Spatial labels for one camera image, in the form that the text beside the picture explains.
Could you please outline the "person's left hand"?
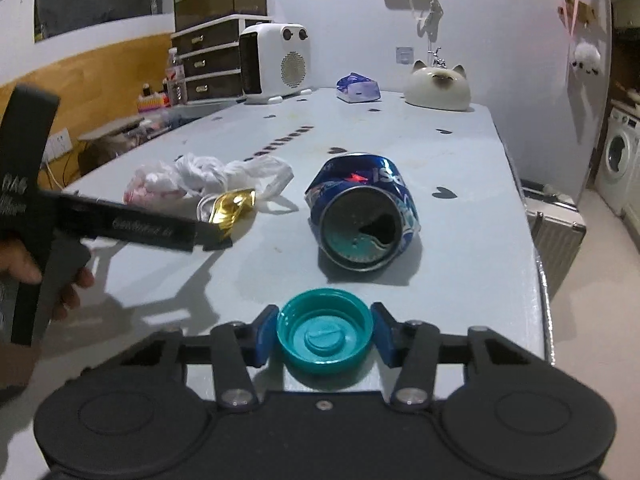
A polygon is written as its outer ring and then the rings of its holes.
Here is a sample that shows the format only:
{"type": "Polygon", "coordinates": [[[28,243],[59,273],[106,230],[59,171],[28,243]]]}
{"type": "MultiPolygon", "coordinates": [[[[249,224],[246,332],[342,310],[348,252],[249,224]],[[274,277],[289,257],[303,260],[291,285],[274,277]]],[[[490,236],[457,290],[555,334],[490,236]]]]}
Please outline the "person's left hand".
{"type": "MultiPolygon", "coordinates": [[[[42,281],[42,273],[32,255],[19,240],[1,243],[1,274],[8,274],[14,280],[27,285],[37,285],[42,281]]],[[[69,310],[80,306],[78,288],[87,289],[94,284],[94,276],[87,268],[81,268],[70,284],[66,284],[58,293],[58,299],[52,307],[52,318],[61,321],[69,310]]]]}

